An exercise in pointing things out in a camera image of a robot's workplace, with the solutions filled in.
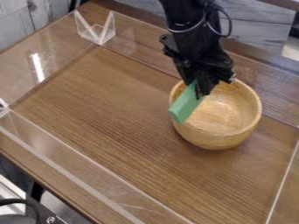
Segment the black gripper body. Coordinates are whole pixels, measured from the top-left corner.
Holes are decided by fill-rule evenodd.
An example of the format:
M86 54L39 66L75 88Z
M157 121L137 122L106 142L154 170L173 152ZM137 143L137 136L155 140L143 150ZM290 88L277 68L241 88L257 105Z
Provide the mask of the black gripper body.
M215 74L219 81L231 83L235 79L234 60L226 53L221 40L229 36L219 26L193 28L169 27L169 34L161 36L163 54L173 59L178 73L182 67L197 72Z

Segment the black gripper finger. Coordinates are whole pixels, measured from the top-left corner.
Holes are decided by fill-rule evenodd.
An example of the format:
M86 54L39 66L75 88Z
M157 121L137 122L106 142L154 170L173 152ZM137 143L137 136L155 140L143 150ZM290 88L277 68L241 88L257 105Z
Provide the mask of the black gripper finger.
M193 67L183 66L181 68L181 76L186 85L190 85L195 80L195 72L197 70Z
M210 95L215 86L221 83L215 74L199 71L195 74L195 93L199 100L203 96Z

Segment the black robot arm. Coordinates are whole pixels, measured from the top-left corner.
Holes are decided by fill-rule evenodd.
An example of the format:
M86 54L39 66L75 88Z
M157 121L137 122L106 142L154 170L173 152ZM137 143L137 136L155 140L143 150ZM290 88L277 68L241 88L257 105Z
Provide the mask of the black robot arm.
M215 0L159 0L169 34L161 36L163 53L173 59L182 80L194 85L195 97L210 95L217 85L235 79L234 60L221 41L233 21Z

